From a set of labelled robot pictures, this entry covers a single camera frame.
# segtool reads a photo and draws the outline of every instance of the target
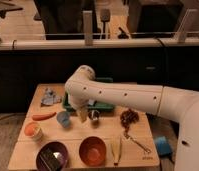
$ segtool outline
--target orange carrot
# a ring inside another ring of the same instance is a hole
[[[34,121],[42,121],[42,120],[49,119],[49,118],[55,116],[56,114],[57,114],[56,112],[52,112],[52,113],[41,114],[41,115],[32,115],[32,119]]]

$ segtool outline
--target wooden table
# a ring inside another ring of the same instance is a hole
[[[113,156],[110,147],[110,138],[121,135],[122,137],[122,155],[118,168],[138,168],[138,167],[157,167],[159,158],[156,152],[155,144],[152,138],[151,130],[145,113],[139,112],[139,122],[131,124],[129,134],[136,140],[151,149],[150,154],[145,154],[143,150],[135,143],[127,140],[123,136],[123,127],[120,124],[120,114],[126,110],[123,107],[115,107],[112,113],[102,113],[100,115],[100,124],[98,128],[93,128],[90,121],[81,123],[79,118],[72,114],[70,117],[71,126],[69,129],[63,128],[56,120],[56,117],[45,121],[39,121],[43,130],[44,137],[37,142],[30,140],[24,135],[24,127],[28,122],[32,121],[33,114],[45,114],[49,112],[61,112],[62,104],[54,104],[50,107],[41,107],[41,98],[45,88],[50,87],[58,95],[64,95],[64,84],[40,84],[38,85],[26,119],[22,126],[19,138],[15,145],[11,156],[8,169],[9,170],[35,170],[36,156],[41,147],[51,141],[60,141],[64,143],[69,152],[68,168],[81,169],[87,166],[80,160],[79,146],[83,139],[88,136],[98,136],[102,138],[106,144],[106,162],[101,168],[112,168]]]

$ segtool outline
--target green tray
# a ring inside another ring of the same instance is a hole
[[[98,82],[105,82],[105,83],[112,83],[113,79],[109,77],[98,77],[95,79]],[[68,112],[74,112],[75,110],[71,107],[71,105],[68,103],[68,94],[65,93],[65,97],[63,100],[63,108],[65,108]],[[98,110],[100,112],[111,112],[114,109],[114,105],[103,103],[96,101],[93,106],[88,105],[88,110]]]

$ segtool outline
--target floor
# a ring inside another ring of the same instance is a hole
[[[0,119],[0,171],[7,171],[9,159],[11,157],[14,145],[19,135],[19,131],[25,119],[25,114],[23,113],[0,114],[0,118],[3,118]],[[168,140],[173,150],[172,159],[174,161],[177,138],[174,134],[170,122],[162,118],[151,116],[149,117],[149,123],[154,138],[159,136],[165,136],[166,139]],[[139,170],[173,171],[174,165],[168,158],[161,158],[161,168],[139,169]]]
[[[33,0],[11,0],[10,3],[23,7],[23,10],[8,12],[4,19],[0,18],[0,38],[3,41],[44,40],[42,22],[33,19],[37,12]],[[108,8],[111,12],[111,21],[109,22],[110,32],[112,33],[111,38],[117,37],[119,33],[118,27],[120,26],[127,31],[128,6],[123,5],[122,0],[96,0],[99,28],[102,28],[102,23],[100,22],[100,10],[102,8]]]

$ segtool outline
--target utensil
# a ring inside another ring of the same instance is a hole
[[[125,136],[126,139],[129,139],[129,140],[131,140],[132,142],[136,143],[136,144],[137,144],[139,147],[141,147],[141,148],[144,150],[144,152],[146,152],[147,154],[150,154],[150,153],[151,153],[151,150],[150,150],[148,147],[144,146],[143,144],[141,144],[140,142],[138,142],[137,140],[135,140],[133,137],[131,137],[130,135],[128,135],[127,132],[124,132],[124,136]]]

